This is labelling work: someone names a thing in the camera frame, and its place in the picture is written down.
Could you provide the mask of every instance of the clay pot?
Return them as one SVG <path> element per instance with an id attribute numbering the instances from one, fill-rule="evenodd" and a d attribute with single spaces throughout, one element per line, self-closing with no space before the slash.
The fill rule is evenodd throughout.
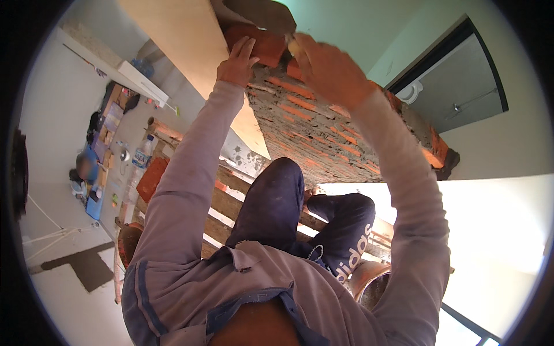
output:
<path id="1" fill-rule="evenodd" d="M 389 264 L 372 261 L 360 264 L 348 282 L 354 299 L 371 310 L 383 295 L 390 273 Z"/>

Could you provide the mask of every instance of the hand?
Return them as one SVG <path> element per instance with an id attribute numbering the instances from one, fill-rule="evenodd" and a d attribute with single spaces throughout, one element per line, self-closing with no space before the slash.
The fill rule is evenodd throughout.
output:
<path id="1" fill-rule="evenodd" d="M 352 112 L 373 92 L 380 90 L 339 48 L 317 43 L 306 34 L 296 33 L 294 38 L 300 46 L 295 58 L 306 85 L 327 101 Z"/>
<path id="2" fill-rule="evenodd" d="M 217 80 L 223 80 L 246 87 L 252 77 L 252 65 L 260 58 L 250 57 L 256 39 L 245 36 L 233 46 L 229 59 L 222 61 L 217 67 Z"/>

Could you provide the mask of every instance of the wooden board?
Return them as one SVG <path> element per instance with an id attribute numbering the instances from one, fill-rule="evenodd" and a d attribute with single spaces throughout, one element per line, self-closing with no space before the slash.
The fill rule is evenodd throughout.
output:
<path id="1" fill-rule="evenodd" d="M 119 0 L 123 9 L 207 99 L 216 69 L 229 57 L 209 0 Z M 231 128 L 254 152 L 269 157 L 254 112 L 245 99 Z"/>

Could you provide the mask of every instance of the trowel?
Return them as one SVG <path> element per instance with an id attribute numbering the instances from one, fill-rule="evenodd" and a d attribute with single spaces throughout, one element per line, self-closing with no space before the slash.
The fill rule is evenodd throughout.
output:
<path id="1" fill-rule="evenodd" d="M 293 56 L 302 53 L 293 37 L 296 22 L 286 5 L 272 0 L 223 0 L 223 5 L 258 28 L 264 28 L 279 36 L 284 35 Z"/>

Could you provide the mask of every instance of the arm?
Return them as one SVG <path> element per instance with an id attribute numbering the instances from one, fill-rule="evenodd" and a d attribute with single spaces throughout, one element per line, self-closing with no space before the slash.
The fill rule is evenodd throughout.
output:
<path id="1" fill-rule="evenodd" d="M 379 155 L 383 179 L 398 211 L 387 289 L 373 310 L 389 345 L 434 345 L 438 312 L 448 283 L 448 223 L 436 176 L 418 143 L 378 87 L 336 47 L 297 34 L 306 83 L 351 111 L 364 139 Z"/>
<path id="2" fill-rule="evenodd" d="M 146 213 L 131 263 L 186 264 L 200 259 L 204 224 L 212 203 L 219 153 L 244 103 L 244 88 L 257 58 L 254 39 L 243 38 L 218 68 L 218 81 L 173 154 Z"/>

